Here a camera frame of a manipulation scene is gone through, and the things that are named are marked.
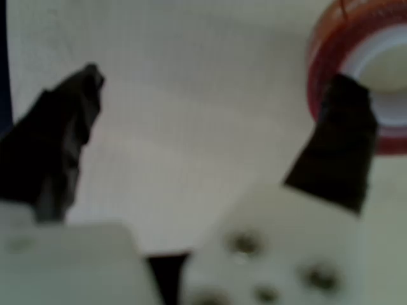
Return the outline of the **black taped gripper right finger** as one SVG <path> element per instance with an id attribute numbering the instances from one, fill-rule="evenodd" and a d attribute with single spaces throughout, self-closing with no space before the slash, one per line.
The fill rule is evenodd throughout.
<path id="1" fill-rule="evenodd" d="M 369 91 L 335 76 L 283 183 L 251 187 L 188 259 L 181 304 L 360 304 L 377 128 Z"/>

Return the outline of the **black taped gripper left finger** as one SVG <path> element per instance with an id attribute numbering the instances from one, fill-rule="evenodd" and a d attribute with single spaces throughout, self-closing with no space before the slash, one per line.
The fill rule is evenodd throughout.
<path id="1" fill-rule="evenodd" d="M 37 222 L 64 222 L 74 204 L 81 155 L 102 110 L 105 77 L 86 64 L 41 92 L 1 137 L 1 199 L 29 207 Z"/>

